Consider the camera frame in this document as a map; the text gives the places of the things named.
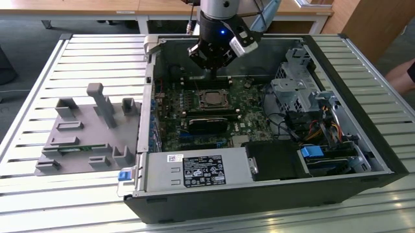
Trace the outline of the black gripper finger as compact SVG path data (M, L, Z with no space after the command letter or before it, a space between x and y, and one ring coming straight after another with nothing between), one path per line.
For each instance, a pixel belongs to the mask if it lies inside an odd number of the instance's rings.
M198 44L187 48L187 57L193 63L204 70L205 79L214 79L214 68L212 60L201 53Z
M226 52L218 54L213 58L213 79L216 79L217 70L225 67L233 60L233 51L228 50Z

